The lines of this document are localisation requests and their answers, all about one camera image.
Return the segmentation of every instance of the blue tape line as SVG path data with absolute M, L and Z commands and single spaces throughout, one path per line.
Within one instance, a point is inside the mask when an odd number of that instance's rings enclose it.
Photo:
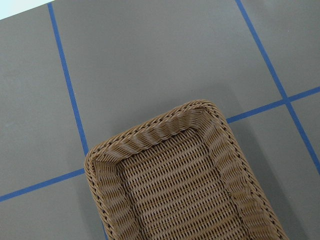
M 308 152 L 309 152 L 309 154 L 310 154 L 310 156 L 312 158 L 312 161 L 313 161 L 318 173 L 320 174 L 320 162 L 319 162 L 319 159 L 318 159 L 318 157 L 316 155 L 316 152 L 315 152 L 314 148 L 311 145 L 311 142 L 310 142 L 310 140 L 309 140 L 304 128 L 302 127 L 302 124 L 301 124 L 301 122 L 300 122 L 300 120 L 299 120 L 299 118 L 298 118 L 298 116 L 297 116 L 292 104 L 289 102 L 289 103 L 286 104 L 286 107 L 288 108 L 288 111 L 289 111 L 289 113 L 290 113 L 290 115 L 291 115 L 291 117 L 292 117 L 292 119 L 294 121 L 294 124 L 295 124 L 296 128 L 298 129 L 298 131 L 300 133 L 300 136 L 301 136 L 301 138 L 302 138 L 302 140 L 303 140 L 303 142 L 304 142 L 304 144 L 305 144 L 305 146 L 306 146 L 306 148 L 307 148 L 307 150 L 308 150 Z
M 31 186 L 28 186 L 26 188 L 23 188 L 23 189 L 20 189 L 20 190 L 17 190 L 17 191 L 2 195 L 2 196 L 0 196 L 0 202 L 3 202 L 5 200 L 18 197 L 18 196 L 23 195 L 23 194 L 30 193 L 30 192 L 38 190 L 38 189 L 45 188 L 47 186 L 62 182 L 62 181 L 67 180 L 67 179 L 74 178 L 74 177 L 79 176 L 79 175 L 84 174 L 84 173 L 85 173 L 85 170 L 83 168 L 81 168 L 79 170 L 72 171 L 72 172 L 69 172 L 67 174 L 54 177 L 54 178 L 49 179 L 47 181 L 43 181 L 43 182 L 40 182 L 38 184 L 31 185 Z
M 226 119 L 226 121 L 227 121 L 228 124 L 231 124 L 231 123 L 233 123 L 235 121 L 238 121 L 238 120 L 241 120 L 241 119 L 245 119 L 247 117 L 251 117 L 253 115 L 265 112 L 265 111 L 270 110 L 270 109 L 274 109 L 274 108 L 279 107 L 279 106 L 284 105 L 284 104 L 285 104 L 285 101 L 283 101 L 283 100 L 275 101 L 275 102 L 272 102 L 270 104 L 267 104 L 267 105 L 252 109 L 250 111 L 246 111 L 246 112 L 243 112 L 241 114 L 229 117 L 229 118 Z
M 278 91 L 280 92 L 280 94 L 282 96 L 282 99 L 283 99 L 283 101 L 284 101 L 284 103 L 286 105 L 286 108 L 288 109 L 288 111 L 289 111 L 289 113 L 290 113 L 290 115 L 291 115 L 291 117 L 292 117 L 292 119 L 294 121 L 294 124 L 295 124 L 296 128 L 298 129 L 298 132 L 299 132 L 299 134 L 300 134 L 300 136 L 301 136 L 301 138 L 302 138 L 302 140 L 303 140 L 303 142 L 304 142 L 304 144 L 305 144 L 305 146 L 306 146 L 306 148 L 307 148 L 307 150 L 308 150 L 308 152 L 309 152 L 309 154 L 310 154 L 310 156 L 312 158 L 312 161 L 313 161 L 318 173 L 320 174 L 320 162 L 319 162 L 319 159 L 318 159 L 318 157 L 316 155 L 316 152 L 315 152 L 314 148 L 312 147 L 312 144 L 311 144 L 311 142 L 310 142 L 310 140 L 309 140 L 304 128 L 302 127 L 302 124 L 301 124 L 301 122 L 300 122 L 300 120 L 299 120 L 299 118 L 298 118 L 298 116 L 297 116 L 297 114 L 296 114 L 291 102 L 290 102 L 291 99 L 292 100 L 297 100 L 298 98 L 302 97 L 303 95 L 306 97 L 306 96 L 309 96 L 311 94 L 317 93 L 319 90 L 316 87 L 314 89 L 311 89 L 310 91 L 307 91 L 307 92 L 304 92 L 304 93 L 300 93 L 300 94 L 297 94 L 295 96 L 292 96 L 291 98 L 288 98 L 287 93 L 286 93 L 283 85 L 281 84 L 281 82 L 280 82 L 280 80 L 278 78 L 278 75 L 277 75 L 277 73 L 275 71 L 275 68 L 272 65 L 272 63 L 271 63 L 271 61 L 270 61 L 270 59 L 268 57 L 268 54 L 267 54 L 264 46 L 262 45 L 262 43 L 260 41 L 260 38 L 259 38 L 259 36 L 258 36 L 258 34 L 257 34 L 257 32 L 256 32 L 256 30 L 255 30 L 250 18 L 249 18 L 248 14 L 247 14 L 247 12 L 245 10 L 245 7 L 243 6 L 241 0 L 235 0 L 235 2 L 238 5 L 238 8 L 239 8 L 239 10 L 240 10 L 245 22 L 246 22 L 251 34 L 252 34 L 252 37 L 253 37 L 253 39 L 254 39 L 254 41 L 255 41 L 255 43 L 256 43 L 256 45 L 257 45 L 257 47 L 258 47 L 258 49 L 259 49 L 259 51 L 261 53 L 261 55 L 262 55 L 262 57 L 264 59 L 264 62 L 267 65 L 267 67 L 268 67 L 268 69 L 270 71 L 270 74 L 271 74 L 271 76 L 273 78 L 273 81 L 274 81 L 276 87 L 278 88 Z
M 290 102 L 293 102 L 293 101 L 296 101 L 296 100 L 299 100 L 299 99 L 302 99 L 302 98 L 305 98 L 305 97 L 308 97 L 310 95 L 317 94 L 317 93 L 320 93 L 320 86 L 315 87 L 313 89 L 310 89 L 308 91 L 298 93 L 298 94 L 290 96 L 288 98 L 289 98 Z
M 54 32 L 54 36 L 55 36 L 56 45 L 58 47 L 58 51 L 59 51 L 59 55 L 60 55 L 63 74 L 65 77 L 66 86 L 68 88 L 69 97 L 70 97 L 70 101 L 71 101 L 71 105 L 72 105 L 72 109 L 73 109 L 73 113 L 74 113 L 76 126 L 78 128 L 78 132 L 80 135 L 84 155 L 87 155 L 87 153 L 89 151 L 87 139 L 86 139 L 84 128 L 82 126 L 74 89 L 72 87 L 72 83 L 71 83 L 71 79 L 70 79 L 70 75 L 69 75 L 69 70 L 68 70 L 68 65 L 67 65 L 64 49 L 62 47 L 60 34 L 59 34 L 59 30 L 58 30 L 58 25 L 57 25 L 55 13 L 54 13 L 54 8 L 52 6 L 52 3 L 48 3 L 47 6 L 48 6 L 49 13 L 50 13 L 52 28 L 53 28 L 53 32 Z
M 270 58 L 269 58 L 264 46 L 262 45 L 262 43 L 260 41 L 260 38 L 259 38 L 259 36 L 258 36 L 258 34 L 257 34 L 257 32 L 256 32 L 256 30 L 255 30 L 250 18 L 249 18 L 248 14 L 247 14 L 247 12 L 245 10 L 245 7 L 243 6 L 241 0 L 235 0 L 235 2 L 238 5 L 238 8 L 239 8 L 239 10 L 240 10 L 245 22 L 246 22 L 251 34 L 253 36 L 253 39 L 254 39 L 254 41 L 255 41 L 255 43 L 256 43 L 256 45 L 257 45 L 257 47 L 258 47 L 258 49 L 259 49 L 259 51 L 260 51 L 260 53 L 261 53 L 261 55 L 263 57 L 263 59 L 264 59 L 264 62 L 266 64 L 266 66 L 269 69 L 269 72 L 270 72 L 270 74 L 271 74 L 271 76 L 272 76 L 272 78 L 273 78 L 273 80 L 275 82 L 275 85 L 277 86 L 282 98 L 283 99 L 287 98 L 287 94 L 285 92 L 285 89 L 282 86 L 282 84 L 281 84 L 281 82 L 280 82 L 280 80 L 278 78 L 276 70 L 275 70 L 274 66 L 272 65 L 272 63 L 270 61 Z

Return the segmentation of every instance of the woven pattern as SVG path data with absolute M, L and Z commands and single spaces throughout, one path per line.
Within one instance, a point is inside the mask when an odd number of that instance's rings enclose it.
M 288 239 L 211 102 L 188 102 L 102 142 L 84 169 L 111 239 Z

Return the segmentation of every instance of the woven basket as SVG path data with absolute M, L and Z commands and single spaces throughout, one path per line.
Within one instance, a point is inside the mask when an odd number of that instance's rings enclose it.
M 209 101 L 188 102 L 102 142 L 84 169 L 111 239 L 288 239 Z

